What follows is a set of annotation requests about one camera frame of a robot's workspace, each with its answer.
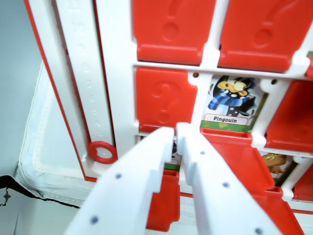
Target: brown animal cartoon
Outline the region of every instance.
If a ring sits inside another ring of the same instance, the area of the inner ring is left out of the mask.
[[[286,164],[287,156],[282,154],[268,153],[264,155],[263,160],[268,167],[270,173],[279,174],[285,171],[280,168],[281,165]]]

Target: hole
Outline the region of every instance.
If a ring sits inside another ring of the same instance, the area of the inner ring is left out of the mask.
[[[224,183],[223,183],[223,186],[224,186],[225,188],[229,188],[230,184],[229,184],[229,182],[224,182]]]
[[[90,220],[90,223],[91,224],[96,224],[96,223],[98,223],[98,217],[97,216],[93,216],[92,218],[91,218],[91,220]]]
[[[116,179],[119,179],[119,178],[121,178],[121,177],[122,177],[122,174],[117,173],[117,174],[115,175],[115,177],[116,177]]]
[[[174,142],[173,144],[173,149],[172,149],[172,153],[176,153],[177,152],[177,145],[176,143]]]
[[[255,229],[255,233],[258,234],[258,235],[261,235],[261,234],[263,234],[263,231],[262,231],[261,228],[256,228]]]

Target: white plastic bar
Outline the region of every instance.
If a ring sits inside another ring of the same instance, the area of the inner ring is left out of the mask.
[[[229,0],[216,0],[210,34],[203,47],[201,68],[216,68],[220,59],[220,39]]]
[[[51,1],[29,0],[29,5],[49,65],[47,70],[51,71],[79,158],[82,159],[87,154],[87,134]]]
[[[130,0],[97,0],[96,4],[117,154],[122,156],[134,146],[139,132],[135,115],[133,63],[137,46],[132,41],[132,5]]]
[[[312,158],[304,157],[293,157],[293,160],[298,163],[298,165],[293,169],[292,173],[287,177],[287,179],[281,185],[283,190],[283,200],[290,201],[293,198],[293,187],[305,174],[305,172],[310,168],[313,163]]]
[[[57,0],[57,6],[91,141],[113,144],[92,0]],[[103,148],[98,155],[112,156]]]
[[[301,47],[297,50],[291,61],[291,66],[286,71],[286,73],[298,77],[302,74],[305,74],[310,65],[310,59],[307,57],[307,54],[310,48],[313,46],[313,22],[307,32],[306,37],[304,38]]]
[[[288,204],[290,208],[293,210],[313,212],[313,202],[290,200],[288,201]]]
[[[178,123],[176,129],[178,154],[193,190],[198,233],[281,234],[199,130],[188,123]]]
[[[185,167],[184,167],[184,158],[181,159],[180,168],[179,168],[179,187],[180,191],[184,193],[192,193],[192,187],[186,183],[186,174],[185,174]]]
[[[275,153],[275,154],[285,154],[285,155],[291,155],[291,156],[299,156],[299,157],[305,157],[305,158],[313,158],[312,153],[306,153],[306,152],[298,152],[298,151],[292,151],[292,150],[285,150],[285,149],[277,149],[277,148],[263,148],[259,149],[261,152],[268,152],[268,153]]]
[[[203,109],[207,98],[207,92],[210,89],[210,84],[213,74],[200,73],[198,77],[193,77],[193,72],[188,73],[188,82],[197,86],[197,96],[195,100],[194,110],[192,112],[191,124],[200,126],[202,121]]]
[[[142,62],[137,61],[135,66],[144,67],[157,67],[157,68],[167,68],[167,69],[178,69],[178,70],[189,70],[202,73],[214,73],[220,75],[233,75],[233,76],[248,76],[248,77],[260,77],[260,78],[282,78],[282,79],[301,79],[308,80],[304,74],[295,76],[289,73],[274,73],[274,72],[264,72],[264,71],[253,71],[253,70],[237,70],[237,69],[226,69],[226,68],[203,68],[201,66],[191,66],[191,65],[176,65],[176,64],[163,64],[163,63],[153,63],[153,62]]]
[[[173,137],[173,128],[162,127],[115,162],[98,180],[66,234],[143,235],[152,194],[160,192],[164,162],[172,158]]]
[[[252,147],[258,148],[260,151],[266,144],[265,133],[268,125],[292,82],[292,80],[277,80],[276,83],[272,84],[274,79],[268,78],[261,80],[261,89],[268,93],[268,97],[251,130]]]

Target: question mark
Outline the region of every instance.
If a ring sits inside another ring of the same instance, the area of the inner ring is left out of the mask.
[[[160,82],[155,84],[152,96],[157,98],[161,103],[161,110],[158,115],[158,122],[166,124],[170,121],[168,108],[177,101],[180,88],[177,84],[171,82]]]
[[[292,8],[298,0],[280,0],[267,14],[263,27],[255,34],[255,43],[260,47],[266,47],[272,39],[273,21],[277,15]]]
[[[176,13],[181,5],[183,0],[172,0],[170,4],[170,8],[168,11],[167,18],[169,20],[174,20],[176,18]],[[167,41],[172,41],[174,40],[179,34],[179,28],[176,23],[174,22],[168,22],[164,25],[163,27],[163,36],[164,39]]]

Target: white wall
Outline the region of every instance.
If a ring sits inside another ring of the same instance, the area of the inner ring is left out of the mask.
[[[23,0],[0,0],[0,175],[18,162],[41,61]]]

